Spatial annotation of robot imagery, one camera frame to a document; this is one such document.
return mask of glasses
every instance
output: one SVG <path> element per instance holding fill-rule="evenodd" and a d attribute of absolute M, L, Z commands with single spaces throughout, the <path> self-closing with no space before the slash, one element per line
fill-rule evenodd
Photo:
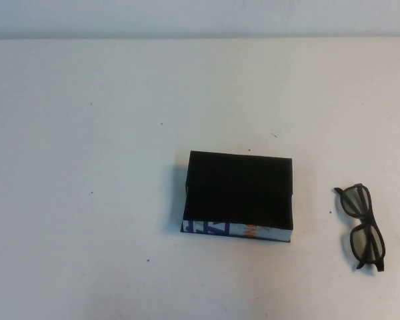
<path fill-rule="evenodd" d="M 335 191 L 341 198 L 341 205 L 346 214 L 360 219 L 361 222 L 351 231 L 349 237 L 351 250 L 359 261 L 357 269 L 368 263 L 374 264 L 378 271 L 384 271 L 385 244 L 373 216 L 368 188 L 360 183 L 345 190 L 335 188 Z"/>

